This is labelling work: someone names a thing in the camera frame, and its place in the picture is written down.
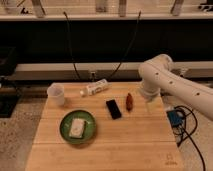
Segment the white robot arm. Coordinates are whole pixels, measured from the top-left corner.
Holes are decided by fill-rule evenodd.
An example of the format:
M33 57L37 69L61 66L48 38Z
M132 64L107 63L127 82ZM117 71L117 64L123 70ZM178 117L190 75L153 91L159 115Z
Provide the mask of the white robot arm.
M163 89L213 121L213 89L173 74L172 67L166 54L142 62L138 68L141 95L152 101Z

